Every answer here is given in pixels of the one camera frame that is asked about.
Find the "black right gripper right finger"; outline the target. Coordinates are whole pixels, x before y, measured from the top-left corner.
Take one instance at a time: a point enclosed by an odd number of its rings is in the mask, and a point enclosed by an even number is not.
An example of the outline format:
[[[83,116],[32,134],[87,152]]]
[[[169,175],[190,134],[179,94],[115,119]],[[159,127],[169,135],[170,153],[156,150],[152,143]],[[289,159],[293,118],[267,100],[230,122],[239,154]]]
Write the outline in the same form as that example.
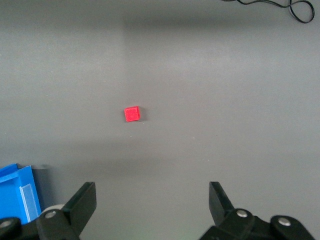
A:
[[[219,182],[209,183],[208,205],[214,225],[199,240],[316,240],[293,217],[275,215],[266,222],[235,208]]]

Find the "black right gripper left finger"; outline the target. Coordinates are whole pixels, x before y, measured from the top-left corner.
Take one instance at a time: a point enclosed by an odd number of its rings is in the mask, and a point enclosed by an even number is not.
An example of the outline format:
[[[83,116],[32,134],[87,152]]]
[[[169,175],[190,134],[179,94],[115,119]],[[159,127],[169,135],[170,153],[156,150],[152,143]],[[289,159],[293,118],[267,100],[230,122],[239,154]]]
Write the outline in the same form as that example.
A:
[[[62,208],[51,207],[27,224],[17,217],[0,219],[0,240],[81,240],[96,207],[96,184],[85,182]]]

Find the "red cube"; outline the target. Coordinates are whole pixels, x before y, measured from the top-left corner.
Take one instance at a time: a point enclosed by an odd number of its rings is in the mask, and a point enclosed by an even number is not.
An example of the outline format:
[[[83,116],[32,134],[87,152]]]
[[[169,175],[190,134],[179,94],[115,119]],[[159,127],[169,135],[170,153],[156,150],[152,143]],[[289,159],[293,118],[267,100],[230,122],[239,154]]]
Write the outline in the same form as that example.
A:
[[[139,121],[141,118],[139,106],[130,106],[124,109],[124,117],[126,122]]]

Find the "blue plastic bin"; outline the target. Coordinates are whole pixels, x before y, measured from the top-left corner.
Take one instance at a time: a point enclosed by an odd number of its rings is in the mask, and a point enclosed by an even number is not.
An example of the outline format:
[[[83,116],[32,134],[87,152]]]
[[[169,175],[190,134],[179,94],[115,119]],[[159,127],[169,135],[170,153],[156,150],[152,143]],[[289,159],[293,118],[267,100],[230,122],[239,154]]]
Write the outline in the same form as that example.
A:
[[[27,224],[41,212],[31,166],[13,163],[0,168],[0,219],[15,217]]]

